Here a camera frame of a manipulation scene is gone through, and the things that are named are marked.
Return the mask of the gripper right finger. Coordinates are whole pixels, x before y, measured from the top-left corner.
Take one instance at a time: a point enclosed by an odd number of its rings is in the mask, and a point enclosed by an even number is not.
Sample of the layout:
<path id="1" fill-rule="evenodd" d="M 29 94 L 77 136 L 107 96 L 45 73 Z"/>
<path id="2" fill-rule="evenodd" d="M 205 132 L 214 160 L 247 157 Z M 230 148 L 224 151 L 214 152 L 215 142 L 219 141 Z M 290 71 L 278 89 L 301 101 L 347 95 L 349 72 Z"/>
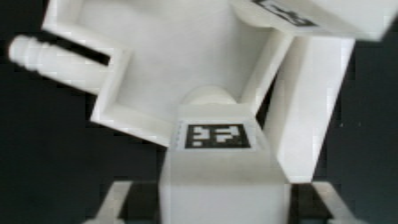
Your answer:
<path id="1" fill-rule="evenodd" d="M 359 224 L 329 182 L 292 185 L 288 224 Z"/>

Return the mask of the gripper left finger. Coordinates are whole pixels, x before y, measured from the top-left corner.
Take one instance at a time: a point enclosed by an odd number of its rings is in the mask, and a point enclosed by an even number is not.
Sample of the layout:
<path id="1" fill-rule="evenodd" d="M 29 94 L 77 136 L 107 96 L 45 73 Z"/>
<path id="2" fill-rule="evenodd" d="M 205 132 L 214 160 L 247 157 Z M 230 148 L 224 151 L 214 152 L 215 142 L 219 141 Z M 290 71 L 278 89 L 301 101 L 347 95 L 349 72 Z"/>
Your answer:
<path id="1" fill-rule="evenodd" d="M 160 224 L 159 185 L 153 181 L 116 181 L 100 209 L 82 224 Z"/>

